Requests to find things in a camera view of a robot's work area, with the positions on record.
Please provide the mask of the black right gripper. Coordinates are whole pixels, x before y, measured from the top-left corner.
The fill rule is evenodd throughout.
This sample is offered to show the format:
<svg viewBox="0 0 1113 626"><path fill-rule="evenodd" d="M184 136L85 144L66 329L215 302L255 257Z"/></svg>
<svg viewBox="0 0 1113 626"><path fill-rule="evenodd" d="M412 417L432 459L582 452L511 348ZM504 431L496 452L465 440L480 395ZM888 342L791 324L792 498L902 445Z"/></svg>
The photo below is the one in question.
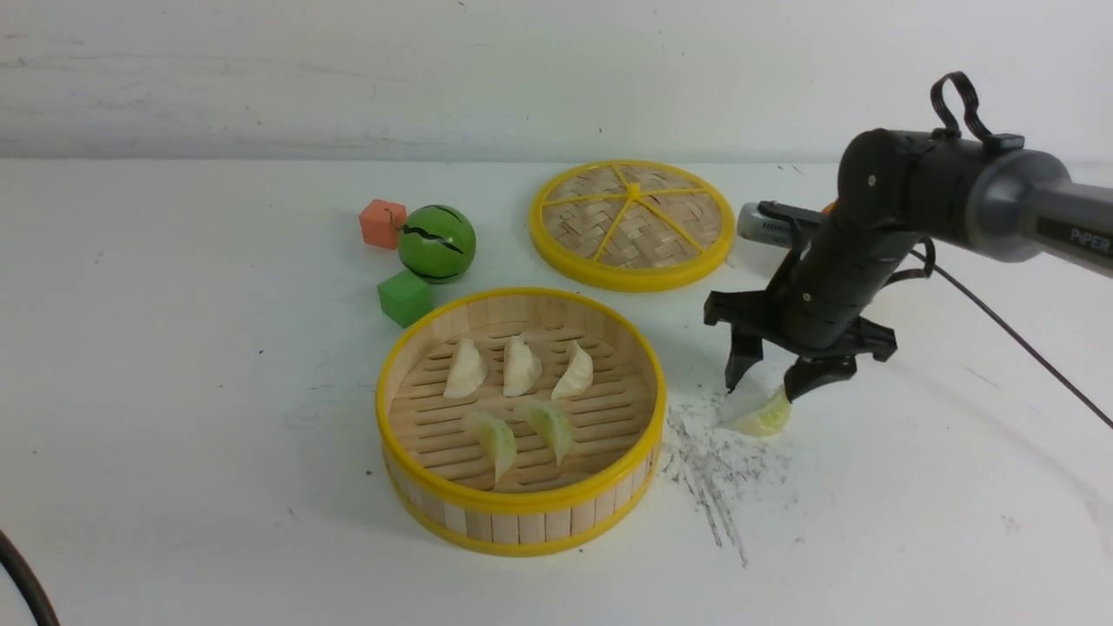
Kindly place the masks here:
<svg viewBox="0 0 1113 626"><path fill-rule="evenodd" d="M861 313L897 266L897 231L819 229L810 244L784 258L766 288L712 290L703 321L729 325L728 395L764 360L767 343L800 356L784 373L784 397L790 403L850 380L857 354L890 359L894 331Z"/></svg>

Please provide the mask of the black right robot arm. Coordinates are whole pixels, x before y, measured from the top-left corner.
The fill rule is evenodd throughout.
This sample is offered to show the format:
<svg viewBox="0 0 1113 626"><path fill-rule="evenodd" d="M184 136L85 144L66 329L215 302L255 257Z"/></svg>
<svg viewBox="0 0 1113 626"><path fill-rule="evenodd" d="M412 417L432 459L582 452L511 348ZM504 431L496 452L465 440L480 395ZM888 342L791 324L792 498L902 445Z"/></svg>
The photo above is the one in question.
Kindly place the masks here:
<svg viewBox="0 0 1113 626"><path fill-rule="evenodd" d="M1075 183L1017 136L863 133L843 153L826 214L775 200L755 209L790 229L790 250L766 288L710 293L703 320L730 327L727 390L766 343L795 354L790 401L850 380L860 354L890 360L895 332L863 310L881 288L930 277L937 242L1009 264L1047 253L1103 275L1112 267L1110 189Z"/></svg>

